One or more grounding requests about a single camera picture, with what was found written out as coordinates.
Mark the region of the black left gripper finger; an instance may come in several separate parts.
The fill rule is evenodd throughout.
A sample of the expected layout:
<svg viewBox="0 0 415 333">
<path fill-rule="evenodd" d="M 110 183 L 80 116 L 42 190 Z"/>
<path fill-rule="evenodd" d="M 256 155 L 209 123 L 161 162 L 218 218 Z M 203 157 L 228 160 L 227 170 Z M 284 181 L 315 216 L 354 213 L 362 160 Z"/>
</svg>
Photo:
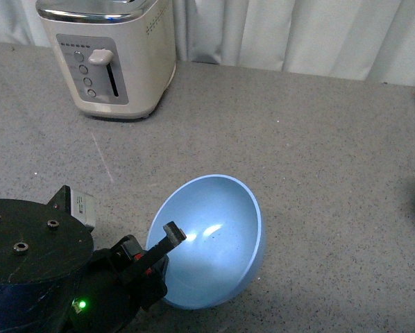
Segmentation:
<svg viewBox="0 0 415 333">
<path fill-rule="evenodd" d="M 187 236 L 173 221 L 163 226 L 165 237 L 150 250 L 147 250 L 137 261 L 139 269 L 146 271 L 159 262 L 167 253 L 179 246 Z"/>
</svg>

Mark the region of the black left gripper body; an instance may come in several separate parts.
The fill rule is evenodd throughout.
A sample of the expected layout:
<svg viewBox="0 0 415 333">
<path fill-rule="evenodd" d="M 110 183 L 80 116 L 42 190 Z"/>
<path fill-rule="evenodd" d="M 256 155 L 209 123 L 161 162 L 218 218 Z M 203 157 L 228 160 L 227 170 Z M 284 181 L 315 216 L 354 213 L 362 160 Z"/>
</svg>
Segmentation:
<svg viewBox="0 0 415 333">
<path fill-rule="evenodd" d="M 166 296 L 169 258 L 141 271 L 137 261 L 145 252 L 128 235 L 93 253 L 70 309 L 71 332 L 119 332 Z"/>
</svg>

